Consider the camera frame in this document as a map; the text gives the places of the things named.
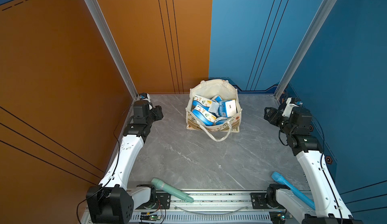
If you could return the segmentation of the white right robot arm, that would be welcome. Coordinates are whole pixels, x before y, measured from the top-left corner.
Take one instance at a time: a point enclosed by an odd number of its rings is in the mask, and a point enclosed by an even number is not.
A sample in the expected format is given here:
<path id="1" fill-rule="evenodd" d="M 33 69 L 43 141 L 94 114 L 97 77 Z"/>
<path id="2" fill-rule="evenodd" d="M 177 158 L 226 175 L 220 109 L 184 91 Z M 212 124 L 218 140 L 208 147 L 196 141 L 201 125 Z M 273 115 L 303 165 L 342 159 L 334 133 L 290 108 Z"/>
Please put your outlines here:
<path id="1" fill-rule="evenodd" d="M 322 145 L 310 133 L 310 111 L 298 106 L 290 112 L 265 108 L 264 118 L 286 135 L 286 146 L 292 149 L 300 163 L 312 194 L 312 199 L 309 199 L 274 172 L 275 184 L 271 184 L 267 191 L 268 204 L 284 207 L 300 224 L 360 224 L 362 221 L 353 217 L 338 193 Z"/>

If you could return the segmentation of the aluminium corner post left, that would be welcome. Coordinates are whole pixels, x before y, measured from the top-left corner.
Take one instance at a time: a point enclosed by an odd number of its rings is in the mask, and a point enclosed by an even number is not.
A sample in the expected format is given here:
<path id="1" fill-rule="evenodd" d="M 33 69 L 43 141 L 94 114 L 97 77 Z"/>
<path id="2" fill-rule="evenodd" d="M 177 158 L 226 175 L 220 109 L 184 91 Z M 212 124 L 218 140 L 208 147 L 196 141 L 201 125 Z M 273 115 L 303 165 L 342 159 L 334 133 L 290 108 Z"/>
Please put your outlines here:
<path id="1" fill-rule="evenodd" d="M 112 32 L 108 26 L 108 23 L 104 17 L 102 9 L 97 0 L 84 0 L 86 6 L 105 42 L 107 49 L 133 99 L 138 97 L 138 92 L 129 74 L 129 71 L 121 56 L 120 50 L 115 42 Z"/>

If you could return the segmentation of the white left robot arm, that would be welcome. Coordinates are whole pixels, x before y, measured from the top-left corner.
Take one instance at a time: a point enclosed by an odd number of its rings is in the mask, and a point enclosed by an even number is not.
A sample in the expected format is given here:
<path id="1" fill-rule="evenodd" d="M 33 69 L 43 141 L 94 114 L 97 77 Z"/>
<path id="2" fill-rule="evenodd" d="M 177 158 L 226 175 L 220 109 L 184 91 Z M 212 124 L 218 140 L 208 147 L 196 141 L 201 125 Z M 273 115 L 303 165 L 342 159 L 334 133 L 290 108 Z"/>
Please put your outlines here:
<path id="1" fill-rule="evenodd" d="M 133 104 L 133 115 L 123 131 L 118 153 L 98 186 L 90 187 L 86 202 L 94 224 L 127 224 L 141 205 L 156 203 L 152 184 L 139 185 L 128 192 L 128 181 L 135 160 L 151 132 L 152 124 L 163 118 L 161 106 L 153 106 L 142 93 Z"/>

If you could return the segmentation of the aluminium corner post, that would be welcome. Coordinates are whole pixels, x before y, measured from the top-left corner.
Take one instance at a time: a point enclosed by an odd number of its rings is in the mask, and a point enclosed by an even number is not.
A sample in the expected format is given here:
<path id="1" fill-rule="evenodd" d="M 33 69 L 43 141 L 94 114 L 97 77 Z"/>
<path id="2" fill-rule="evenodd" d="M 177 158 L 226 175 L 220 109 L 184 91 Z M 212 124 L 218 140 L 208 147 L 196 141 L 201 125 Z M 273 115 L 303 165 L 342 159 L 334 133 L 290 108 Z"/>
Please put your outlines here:
<path id="1" fill-rule="evenodd" d="M 315 37 L 329 16 L 332 8 L 336 4 L 337 0 L 322 0 L 312 22 L 310 23 L 299 47 L 297 48 L 292 60 L 290 61 L 275 93 L 275 99 L 279 100 L 286 86 L 289 84 L 291 78 L 302 62 L 304 56 L 312 45 Z"/>
<path id="2" fill-rule="evenodd" d="M 105 42 L 107 49 L 133 99 L 138 97 L 138 92 L 129 74 L 129 71 L 121 56 L 120 50 L 115 42 L 112 32 L 108 26 L 108 23 L 104 17 L 102 9 L 97 0 L 84 0 L 86 6 Z"/>

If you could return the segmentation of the blue handheld cylinder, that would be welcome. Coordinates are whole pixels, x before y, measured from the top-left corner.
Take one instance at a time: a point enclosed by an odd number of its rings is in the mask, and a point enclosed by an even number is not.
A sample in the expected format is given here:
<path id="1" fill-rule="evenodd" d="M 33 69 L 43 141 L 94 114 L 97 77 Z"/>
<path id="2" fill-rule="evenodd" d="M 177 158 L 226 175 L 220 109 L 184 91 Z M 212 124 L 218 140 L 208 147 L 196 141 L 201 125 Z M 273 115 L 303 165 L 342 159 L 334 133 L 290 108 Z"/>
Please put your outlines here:
<path id="1" fill-rule="evenodd" d="M 285 185 L 286 187 L 288 187 L 296 197 L 298 197 L 301 201 L 303 201 L 311 209 L 315 210 L 314 202 L 311 199 L 309 199 L 307 196 L 305 196 L 303 193 L 301 193 L 292 184 L 290 184 L 280 173 L 273 172 L 271 175 L 271 178 L 276 183 L 281 184 L 281 185 Z"/>

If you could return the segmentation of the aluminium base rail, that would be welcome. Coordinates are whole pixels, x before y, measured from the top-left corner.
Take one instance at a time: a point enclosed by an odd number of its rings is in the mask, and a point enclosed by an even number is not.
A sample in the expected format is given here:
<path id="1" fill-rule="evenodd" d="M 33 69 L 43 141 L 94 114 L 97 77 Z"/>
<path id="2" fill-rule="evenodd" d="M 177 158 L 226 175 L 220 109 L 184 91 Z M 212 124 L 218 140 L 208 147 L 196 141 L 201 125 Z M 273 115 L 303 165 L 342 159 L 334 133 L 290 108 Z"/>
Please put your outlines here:
<path id="1" fill-rule="evenodd" d="M 270 206 L 267 191 L 188 191 L 193 203 L 182 201 L 164 191 L 156 191 L 153 206 L 141 205 L 133 211 L 129 223 L 140 223 L 140 215 L 158 214 L 163 216 L 158 224 L 189 223 L 252 223 L 271 224 L 270 212 L 283 212 L 287 218 L 295 219 L 284 207 Z M 81 224 L 93 224 L 86 209 L 78 215 Z"/>

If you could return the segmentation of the cream floral canvas bag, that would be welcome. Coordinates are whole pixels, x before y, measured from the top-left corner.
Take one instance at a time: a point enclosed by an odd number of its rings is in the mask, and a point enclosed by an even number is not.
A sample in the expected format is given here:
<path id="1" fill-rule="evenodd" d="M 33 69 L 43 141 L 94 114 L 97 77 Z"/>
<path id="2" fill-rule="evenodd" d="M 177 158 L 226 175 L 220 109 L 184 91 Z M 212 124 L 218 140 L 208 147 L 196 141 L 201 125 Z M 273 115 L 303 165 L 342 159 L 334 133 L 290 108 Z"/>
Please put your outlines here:
<path id="1" fill-rule="evenodd" d="M 205 132 L 216 142 L 238 133 L 242 108 L 238 90 L 227 80 L 201 81 L 190 89 L 186 107 L 186 128 Z"/>

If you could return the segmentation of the aluminium corner post right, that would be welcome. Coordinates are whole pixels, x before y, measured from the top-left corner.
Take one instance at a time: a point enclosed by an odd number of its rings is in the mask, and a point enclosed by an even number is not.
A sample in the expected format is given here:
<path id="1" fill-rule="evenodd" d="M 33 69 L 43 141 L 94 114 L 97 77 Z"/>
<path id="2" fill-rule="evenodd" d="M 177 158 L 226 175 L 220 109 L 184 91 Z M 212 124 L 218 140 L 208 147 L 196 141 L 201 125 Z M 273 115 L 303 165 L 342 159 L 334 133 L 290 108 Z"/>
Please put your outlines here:
<path id="1" fill-rule="evenodd" d="M 312 22 L 310 23 L 299 47 L 297 48 L 292 60 L 290 61 L 275 93 L 275 99 L 279 100 L 286 86 L 289 84 L 291 78 L 302 62 L 304 56 L 312 45 L 315 37 L 329 16 L 332 8 L 336 4 L 337 0 L 322 0 Z"/>

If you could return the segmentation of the right circuit board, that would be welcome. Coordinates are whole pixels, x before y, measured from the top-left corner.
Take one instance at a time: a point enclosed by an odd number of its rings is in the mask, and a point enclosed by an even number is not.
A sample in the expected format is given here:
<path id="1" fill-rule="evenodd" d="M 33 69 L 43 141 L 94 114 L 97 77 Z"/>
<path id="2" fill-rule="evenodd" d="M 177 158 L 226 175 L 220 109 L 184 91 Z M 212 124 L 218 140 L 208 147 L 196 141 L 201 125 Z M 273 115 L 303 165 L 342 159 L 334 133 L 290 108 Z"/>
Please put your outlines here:
<path id="1" fill-rule="evenodd" d="M 270 212 L 270 218 L 273 224 L 285 224 L 286 214 L 283 212 Z"/>

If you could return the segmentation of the circuit board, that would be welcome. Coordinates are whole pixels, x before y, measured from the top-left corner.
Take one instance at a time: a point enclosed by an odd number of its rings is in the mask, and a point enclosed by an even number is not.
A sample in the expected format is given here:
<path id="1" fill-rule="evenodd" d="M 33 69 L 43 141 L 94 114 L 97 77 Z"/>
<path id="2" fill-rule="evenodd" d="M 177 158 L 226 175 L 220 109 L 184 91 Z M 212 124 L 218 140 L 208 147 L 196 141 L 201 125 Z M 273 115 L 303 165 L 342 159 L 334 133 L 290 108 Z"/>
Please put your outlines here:
<path id="1" fill-rule="evenodd" d="M 149 215 L 140 215 L 140 223 L 156 223 L 157 221 L 162 221 L 163 216 L 158 214 L 149 214 Z"/>
<path id="2" fill-rule="evenodd" d="M 270 218 L 273 224 L 285 224 L 286 214 L 283 212 L 270 212 Z"/>

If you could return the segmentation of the blue tissue pack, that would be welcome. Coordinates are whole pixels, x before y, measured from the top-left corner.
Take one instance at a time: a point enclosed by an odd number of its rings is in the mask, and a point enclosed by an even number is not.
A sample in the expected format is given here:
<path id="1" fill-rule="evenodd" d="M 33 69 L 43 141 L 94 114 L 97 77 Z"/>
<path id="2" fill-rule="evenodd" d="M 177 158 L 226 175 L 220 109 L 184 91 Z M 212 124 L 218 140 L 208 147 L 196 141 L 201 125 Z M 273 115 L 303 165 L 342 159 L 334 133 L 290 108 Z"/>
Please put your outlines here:
<path id="1" fill-rule="evenodd" d="M 219 102 L 218 114 L 221 117 L 230 118 L 237 114 L 235 99 L 222 100 Z"/>
<path id="2" fill-rule="evenodd" d="M 193 108 L 192 113 L 206 126 L 213 126 L 216 121 L 216 116 L 197 105 Z"/>
<path id="3" fill-rule="evenodd" d="M 216 95 L 216 96 L 214 96 L 213 98 L 212 98 L 212 101 L 215 101 L 215 102 L 220 102 L 220 101 L 222 101 L 223 99 L 221 98 L 221 96 L 219 96 L 219 95 Z"/>

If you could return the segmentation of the left circuit board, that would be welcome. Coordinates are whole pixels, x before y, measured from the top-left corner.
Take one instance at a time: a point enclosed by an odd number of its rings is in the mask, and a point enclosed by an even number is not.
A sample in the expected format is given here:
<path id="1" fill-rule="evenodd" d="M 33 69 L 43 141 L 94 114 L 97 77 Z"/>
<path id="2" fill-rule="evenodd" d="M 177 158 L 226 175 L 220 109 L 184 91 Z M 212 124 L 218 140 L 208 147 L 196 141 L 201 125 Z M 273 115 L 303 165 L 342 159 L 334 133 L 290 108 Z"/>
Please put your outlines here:
<path id="1" fill-rule="evenodd" d="M 156 223 L 157 221 L 162 221 L 163 216 L 158 214 L 149 214 L 149 215 L 140 215 L 140 223 Z"/>

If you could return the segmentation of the green handheld cylinder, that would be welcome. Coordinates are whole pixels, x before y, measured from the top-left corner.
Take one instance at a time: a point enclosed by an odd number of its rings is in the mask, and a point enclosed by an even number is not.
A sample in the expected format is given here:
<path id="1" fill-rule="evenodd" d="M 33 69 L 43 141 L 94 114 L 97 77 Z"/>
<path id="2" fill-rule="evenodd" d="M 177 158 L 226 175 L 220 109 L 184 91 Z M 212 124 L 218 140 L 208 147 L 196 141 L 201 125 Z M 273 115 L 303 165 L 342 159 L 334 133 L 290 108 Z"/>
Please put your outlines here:
<path id="1" fill-rule="evenodd" d="M 182 192 L 179 189 L 166 184 L 164 181 L 162 181 L 160 179 L 153 178 L 151 181 L 151 184 L 154 185 L 156 189 L 164 191 L 164 192 L 166 192 L 174 197 L 177 197 L 178 199 L 180 199 L 182 201 L 186 201 L 189 203 L 194 202 L 194 199 L 192 197 L 190 197 L 187 193 Z"/>

